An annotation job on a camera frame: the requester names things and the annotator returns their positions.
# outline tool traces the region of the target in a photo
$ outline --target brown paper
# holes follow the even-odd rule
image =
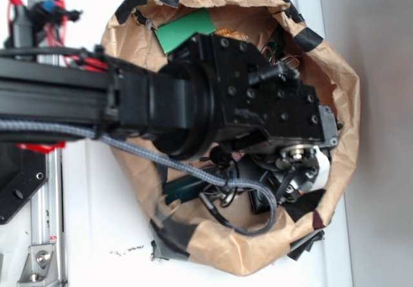
[[[160,0],[148,0],[146,6],[136,8],[157,28],[197,8],[207,7],[216,28],[226,27],[247,35],[248,41],[257,45],[259,50],[265,46],[278,24],[284,28],[287,50],[301,56],[299,71],[304,82],[317,88],[322,104],[332,107],[339,122],[344,125],[340,131],[339,146],[332,152],[327,191],[316,209],[326,226],[356,167],[359,79],[327,42],[323,41],[307,53],[297,46],[293,37],[306,28],[306,24],[297,24],[289,18],[284,12],[289,6],[283,0],[179,0],[178,8],[172,8]],[[108,54],[149,70],[158,71],[167,62],[154,32],[139,24],[132,15],[121,25],[115,16],[111,18],[103,45]],[[156,150],[148,141],[130,141]],[[199,200],[180,205],[178,201],[166,206],[153,164],[119,150],[114,150],[114,153],[130,179],[148,220],[154,218],[156,210],[161,210],[165,216],[176,221],[198,224],[186,249],[190,261],[209,264],[236,275],[248,275],[285,255],[290,251],[290,243],[314,231],[314,213],[307,213],[295,223],[280,206],[276,224],[270,232],[255,237],[240,235],[215,221]],[[222,213],[229,221],[244,228],[257,228],[266,223],[267,214],[252,215],[249,209],[249,200],[241,195]]]

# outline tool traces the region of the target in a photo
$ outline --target paper bag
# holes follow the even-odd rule
[[[328,226],[356,167],[359,79],[326,41],[307,28],[289,0],[125,0],[109,20],[102,44],[108,54],[156,72],[167,63],[156,30],[201,8],[208,10],[216,28],[242,33],[259,50],[276,28],[281,28],[285,50],[300,58],[301,78],[316,87],[321,104],[329,105],[343,125],[339,145],[332,151],[325,191],[318,198],[300,199],[298,205],[279,206],[274,227],[254,237],[219,224],[199,199],[167,206],[162,195],[165,171],[151,161],[114,150],[153,231],[156,255],[249,275],[288,254],[292,244],[314,230]],[[129,141],[156,150],[150,141]],[[177,174],[169,170],[168,176]],[[248,196],[244,195],[223,214],[243,228],[262,225],[268,218],[265,213],[253,215]]]

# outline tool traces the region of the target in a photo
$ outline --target gray braided cable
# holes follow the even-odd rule
[[[14,120],[14,119],[0,119],[0,131],[13,131],[13,132],[50,132],[66,135],[75,135],[77,137],[85,137],[89,139],[96,138],[96,132],[90,128],[70,126],[68,124],[59,124],[59,123],[44,123],[38,121],[23,121],[23,120]],[[228,186],[230,188],[240,187],[240,188],[252,188],[259,190],[267,198],[270,205],[270,217],[268,224],[260,230],[247,231],[238,228],[229,224],[235,231],[243,235],[259,235],[269,231],[275,221],[277,214],[277,200],[270,190],[269,187],[265,186],[263,183],[257,181],[251,181],[248,179],[223,179],[216,175],[209,174],[200,169],[194,168],[193,166],[181,163],[180,161],[171,159],[164,155],[152,152],[145,148],[136,146],[134,144],[128,143],[126,141],[117,140],[110,137],[108,134],[103,134],[100,138],[100,141],[103,141],[110,146],[116,147],[120,150],[138,155],[142,158],[149,159],[155,163],[162,164],[169,168],[173,168],[190,175],[193,175],[205,182],[214,184],[216,186]]]

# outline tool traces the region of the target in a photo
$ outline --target screw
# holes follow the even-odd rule
[[[312,123],[312,124],[318,124],[318,117],[317,117],[316,115],[313,115],[313,116],[311,117],[311,123]]]
[[[285,92],[284,92],[284,90],[278,90],[277,91],[277,97],[279,97],[279,98],[284,98],[284,96],[285,96]]]
[[[287,186],[287,189],[285,190],[286,193],[292,193],[294,191],[294,188],[291,185]]]
[[[307,96],[307,102],[309,102],[309,103],[313,103],[314,102],[314,96],[313,95],[308,95]]]
[[[241,50],[242,52],[245,52],[247,50],[247,44],[245,42],[240,42],[239,50]]]
[[[229,86],[228,87],[228,95],[233,97],[236,94],[237,94],[237,88],[235,88],[234,86]]]
[[[256,96],[256,93],[255,93],[255,91],[254,91],[253,89],[249,88],[249,89],[247,90],[247,96],[248,96],[249,98],[254,98],[254,97]]]
[[[294,160],[300,160],[302,157],[303,157],[303,156],[302,156],[300,153],[295,153],[295,154],[292,156],[292,158],[293,158]]]
[[[222,48],[227,48],[228,46],[230,46],[230,43],[224,37],[220,40],[219,44],[221,44]]]
[[[314,168],[314,167],[311,167],[311,169],[310,169],[310,175],[317,175],[317,173],[318,173],[318,170],[317,170],[316,168]]]
[[[287,121],[287,120],[288,120],[288,114],[287,114],[287,113],[282,113],[279,118],[280,118],[282,121]]]
[[[36,255],[36,261],[38,264],[45,264],[50,261],[50,254],[44,250],[41,250]]]
[[[330,140],[331,145],[337,145],[338,144],[338,138],[337,137],[332,137]]]
[[[29,282],[38,282],[40,281],[40,276],[38,273],[32,273],[28,276],[28,281]]]

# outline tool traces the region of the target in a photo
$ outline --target black mounting plate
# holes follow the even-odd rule
[[[7,224],[47,177],[45,154],[0,143],[0,224]]]

